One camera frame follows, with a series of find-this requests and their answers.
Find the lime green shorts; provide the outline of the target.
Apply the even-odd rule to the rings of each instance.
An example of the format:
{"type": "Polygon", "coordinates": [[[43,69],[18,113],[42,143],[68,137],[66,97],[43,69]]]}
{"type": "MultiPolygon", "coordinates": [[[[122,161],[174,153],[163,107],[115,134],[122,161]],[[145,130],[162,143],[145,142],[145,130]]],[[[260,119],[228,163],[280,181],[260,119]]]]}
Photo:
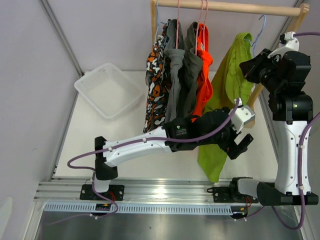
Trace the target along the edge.
{"type": "MultiPolygon", "coordinates": [[[[249,32],[241,32],[234,38],[211,81],[213,95],[204,108],[205,113],[223,107],[232,109],[237,98],[247,104],[254,84],[243,77],[239,64],[253,58],[252,41],[249,32]]],[[[226,159],[227,154],[216,144],[199,147],[197,162],[212,183],[219,181],[226,159]]]]}

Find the blue wire hanger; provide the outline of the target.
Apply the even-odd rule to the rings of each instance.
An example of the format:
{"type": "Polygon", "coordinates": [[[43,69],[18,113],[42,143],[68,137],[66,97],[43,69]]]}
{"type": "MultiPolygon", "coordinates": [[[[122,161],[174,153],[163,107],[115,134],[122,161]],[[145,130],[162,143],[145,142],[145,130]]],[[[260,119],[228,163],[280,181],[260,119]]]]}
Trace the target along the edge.
{"type": "Polygon", "coordinates": [[[248,42],[250,44],[250,47],[251,47],[251,51],[252,51],[252,56],[255,58],[256,57],[256,47],[257,47],[257,44],[260,40],[260,37],[265,29],[265,26],[266,26],[266,22],[267,22],[267,16],[265,14],[261,15],[259,17],[259,20],[263,18],[263,24],[262,24],[262,27],[259,31],[259,33],[257,34],[256,38],[254,41],[251,41],[250,39],[244,39],[245,42],[248,42]]]}

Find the orange shorts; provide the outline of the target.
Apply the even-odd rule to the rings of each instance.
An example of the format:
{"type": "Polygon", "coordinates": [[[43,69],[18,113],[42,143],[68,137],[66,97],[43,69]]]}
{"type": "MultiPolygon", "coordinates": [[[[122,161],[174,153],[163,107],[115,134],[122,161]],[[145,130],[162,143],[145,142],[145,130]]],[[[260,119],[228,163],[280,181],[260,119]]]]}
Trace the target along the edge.
{"type": "Polygon", "coordinates": [[[202,50],[203,23],[199,24],[197,56],[203,61],[202,70],[197,78],[196,106],[193,115],[201,117],[207,102],[213,95],[213,87],[209,78],[210,66],[214,60],[209,53],[209,30],[205,30],[206,50],[202,50]]]}

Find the dark olive shorts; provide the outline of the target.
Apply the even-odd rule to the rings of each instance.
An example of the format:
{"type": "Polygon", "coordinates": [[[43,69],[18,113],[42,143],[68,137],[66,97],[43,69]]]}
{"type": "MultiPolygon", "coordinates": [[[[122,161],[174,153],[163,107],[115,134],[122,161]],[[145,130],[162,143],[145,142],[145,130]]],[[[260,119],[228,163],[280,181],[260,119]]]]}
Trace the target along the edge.
{"type": "Polygon", "coordinates": [[[197,104],[198,76],[203,67],[203,60],[196,54],[196,33],[198,23],[193,22],[187,29],[184,39],[182,116],[192,115],[197,104]]]}

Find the light grey shorts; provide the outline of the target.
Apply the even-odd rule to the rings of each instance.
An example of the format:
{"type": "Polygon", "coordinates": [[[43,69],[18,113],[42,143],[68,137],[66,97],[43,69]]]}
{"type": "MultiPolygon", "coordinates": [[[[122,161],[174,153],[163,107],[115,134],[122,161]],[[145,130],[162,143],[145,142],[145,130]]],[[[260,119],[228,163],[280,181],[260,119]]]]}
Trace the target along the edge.
{"type": "MultiPolygon", "coordinates": [[[[178,100],[181,91],[181,84],[179,80],[179,70],[183,66],[183,59],[185,50],[184,39],[183,37],[179,37],[178,40],[178,49],[176,49],[176,27],[177,27],[177,19],[172,19],[167,28],[167,36],[168,42],[166,47],[164,48],[165,58],[170,61],[169,63],[169,73],[170,73],[170,83],[171,88],[169,90],[168,102],[165,113],[165,123],[168,123],[175,119],[178,114],[178,100]]],[[[179,26],[179,34],[182,33],[182,29],[179,26]]]]}

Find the pink hanger of olive shorts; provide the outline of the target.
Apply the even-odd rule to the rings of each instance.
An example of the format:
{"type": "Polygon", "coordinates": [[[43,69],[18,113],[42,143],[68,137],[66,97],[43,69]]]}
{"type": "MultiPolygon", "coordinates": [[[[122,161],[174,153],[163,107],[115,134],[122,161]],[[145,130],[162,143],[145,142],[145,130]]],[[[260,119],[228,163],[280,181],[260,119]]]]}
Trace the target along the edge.
{"type": "Polygon", "coordinates": [[[196,33],[195,33],[195,55],[196,56],[198,55],[199,28],[200,28],[200,22],[201,22],[201,19],[202,19],[203,9],[204,9],[204,0],[201,0],[201,10],[200,10],[199,19],[197,21],[196,33]]]}

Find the pink hanger of orange shorts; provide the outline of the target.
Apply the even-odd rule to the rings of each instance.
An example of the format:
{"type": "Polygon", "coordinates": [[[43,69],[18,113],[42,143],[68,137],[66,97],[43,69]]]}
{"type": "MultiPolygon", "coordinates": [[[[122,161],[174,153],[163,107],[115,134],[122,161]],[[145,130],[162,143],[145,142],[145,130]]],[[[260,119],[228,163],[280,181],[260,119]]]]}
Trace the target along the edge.
{"type": "Polygon", "coordinates": [[[207,16],[208,16],[208,10],[209,10],[209,1],[206,0],[205,1],[205,16],[204,16],[204,20],[203,20],[203,25],[202,25],[202,51],[206,50],[206,22],[207,22],[207,16]]]}

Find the pink hanger of grey shorts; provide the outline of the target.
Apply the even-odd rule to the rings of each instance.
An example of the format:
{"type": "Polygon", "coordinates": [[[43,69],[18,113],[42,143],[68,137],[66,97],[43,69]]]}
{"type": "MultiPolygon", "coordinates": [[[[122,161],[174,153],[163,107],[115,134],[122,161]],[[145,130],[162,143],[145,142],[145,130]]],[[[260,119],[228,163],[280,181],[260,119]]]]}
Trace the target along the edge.
{"type": "Polygon", "coordinates": [[[176,39],[175,39],[175,49],[178,49],[179,45],[179,25],[180,25],[180,0],[177,1],[177,18],[176,18],[176,39]]]}

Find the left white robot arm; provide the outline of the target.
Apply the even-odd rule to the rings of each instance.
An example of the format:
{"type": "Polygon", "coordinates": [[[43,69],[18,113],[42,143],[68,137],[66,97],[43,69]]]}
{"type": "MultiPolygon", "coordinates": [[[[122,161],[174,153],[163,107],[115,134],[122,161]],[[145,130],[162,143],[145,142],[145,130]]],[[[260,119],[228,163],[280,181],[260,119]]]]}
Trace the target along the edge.
{"type": "Polygon", "coordinates": [[[234,160],[247,151],[253,137],[247,134],[240,143],[235,140],[244,125],[256,114],[247,105],[230,110],[227,107],[206,112],[203,116],[175,118],[163,126],[122,141],[95,138],[95,177],[91,194],[97,200],[108,196],[110,182],[118,177],[118,165],[129,160],[159,153],[192,151],[199,146],[218,145],[234,160]]]}

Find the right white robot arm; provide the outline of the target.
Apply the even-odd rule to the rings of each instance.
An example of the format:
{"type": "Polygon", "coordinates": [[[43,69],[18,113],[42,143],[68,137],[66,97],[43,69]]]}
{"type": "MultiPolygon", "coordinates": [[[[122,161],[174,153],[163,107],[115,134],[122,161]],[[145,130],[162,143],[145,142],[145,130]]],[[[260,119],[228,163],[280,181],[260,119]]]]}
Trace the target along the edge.
{"type": "Polygon", "coordinates": [[[234,177],[228,196],[239,202],[246,196],[262,206],[317,205],[308,178],[308,136],[313,120],[313,100],[302,89],[311,70],[310,56],[294,50],[273,54],[263,49],[239,65],[243,77],[262,84],[269,92],[268,106],[278,140],[277,174],[274,182],[234,177]]]}

